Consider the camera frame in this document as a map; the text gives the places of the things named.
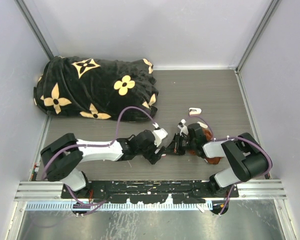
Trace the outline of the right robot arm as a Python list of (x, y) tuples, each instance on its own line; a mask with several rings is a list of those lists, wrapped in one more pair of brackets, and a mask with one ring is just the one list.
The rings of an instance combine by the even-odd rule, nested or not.
[(191, 153), (212, 165), (218, 164), (222, 158), (228, 160), (227, 169), (209, 177), (207, 189), (215, 197), (221, 197), (229, 186), (269, 173), (273, 166), (270, 156), (250, 133), (215, 139), (202, 122), (188, 126), (180, 122), (178, 128), (180, 132), (174, 135), (166, 154), (183, 156)]

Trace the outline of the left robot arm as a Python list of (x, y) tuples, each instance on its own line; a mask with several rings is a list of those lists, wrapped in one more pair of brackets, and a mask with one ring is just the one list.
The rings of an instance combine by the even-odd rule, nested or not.
[(44, 175), (50, 182), (62, 182), (78, 198), (90, 193), (85, 174), (77, 169), (79, 163), (90, 161), (130, 161), (143, 156), (154, 165), (161, 159), (165, 147), (162, 141), (168, 136), (163, 128), (144, 130), (128, 138), (114, 141), (86, 141), (67, 133), (41, 150)]

